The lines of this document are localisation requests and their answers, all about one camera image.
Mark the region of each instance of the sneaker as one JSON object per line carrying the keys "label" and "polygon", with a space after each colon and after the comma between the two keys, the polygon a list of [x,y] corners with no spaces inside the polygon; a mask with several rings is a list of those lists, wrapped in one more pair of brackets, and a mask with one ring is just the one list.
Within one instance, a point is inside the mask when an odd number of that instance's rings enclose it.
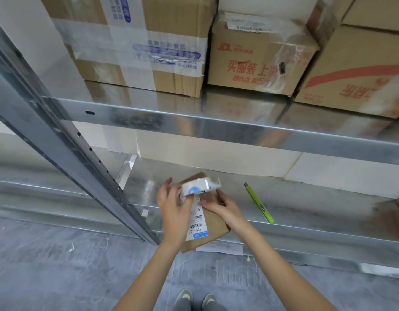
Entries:
{"label": "sneaker", "polygon": [[178,297],[176,297],[175,304],[177,304],[178,301],[181,300],[182,298],[189,300],[189,303],[191,304],[191,310],[192,310],[192,306],[194,304],[194,295],[192,294],[192,291],[190,291],[189,289],[183,289],[178,294]]}
{"label": "sneaker", "polygon": [[207,294],[202,301],[201,310],[209,303],[209,302],[216,302],[218,303],[218,299],[213,294]]}

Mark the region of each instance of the gray floor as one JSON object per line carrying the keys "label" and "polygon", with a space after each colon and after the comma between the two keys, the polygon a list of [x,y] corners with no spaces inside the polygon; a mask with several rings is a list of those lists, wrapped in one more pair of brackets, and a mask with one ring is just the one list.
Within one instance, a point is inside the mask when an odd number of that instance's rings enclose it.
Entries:
{"label": "gray floor", "polygon": [[[109,311],[154,251],[136,239],[0,218],[0,311]],[[398,279],[295,268],[340,310],[399,310]],[[171,310],[184,287],[197,306],[212,292],[231,311],[284,310],[253,258],[180,253],[155,310]]]}

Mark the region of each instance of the person's left hand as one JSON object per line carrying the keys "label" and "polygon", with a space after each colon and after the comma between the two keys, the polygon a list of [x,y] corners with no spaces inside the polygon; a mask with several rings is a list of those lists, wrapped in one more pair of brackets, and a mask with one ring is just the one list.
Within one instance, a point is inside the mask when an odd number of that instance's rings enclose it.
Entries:
{"label": "person's left hand", "polygon": [[157,194],[157,204],[162,214],[163,244],[179,251],[186,239],[191,219],[191,208],[194,196],[188,195],[182,206],[177,205],[178,190],[181,184],[169,188],[172,177],[166,180]]}

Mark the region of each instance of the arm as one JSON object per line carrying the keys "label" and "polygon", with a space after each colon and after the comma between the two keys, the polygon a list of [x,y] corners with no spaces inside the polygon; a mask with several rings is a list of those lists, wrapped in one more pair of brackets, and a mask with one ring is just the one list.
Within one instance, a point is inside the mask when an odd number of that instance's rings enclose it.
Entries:
{"label": "arm", "polygon": [[254,256],[287,311],[337,311],[337,309],[302,277],[244,218],[233,199],[221,190],[218,195],[225,207],[201,201],[233,229]]}
{"label": "arm", "polygon": [[186,239],[193,197],[187,197],[182,206],[177,206],[180,185],[169,188],[171,181],[172,178],[166,180],[157,195],[163,221],[163,241],[112,311],[152,311],[172,262]]}

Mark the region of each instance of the leg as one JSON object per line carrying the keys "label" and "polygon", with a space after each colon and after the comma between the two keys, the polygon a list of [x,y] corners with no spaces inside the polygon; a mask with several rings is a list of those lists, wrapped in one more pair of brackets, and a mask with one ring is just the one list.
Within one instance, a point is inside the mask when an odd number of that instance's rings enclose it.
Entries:
{"label": "leg", "polygon": [[182,290],[176,298],[173,311],[192,311],[192,302],[194,298],[190,290]]}
{"label": "leg", "polygon": [[217,297],[207,294],[202,302],[202,311],[228,311],[226,307],[218,303]]}

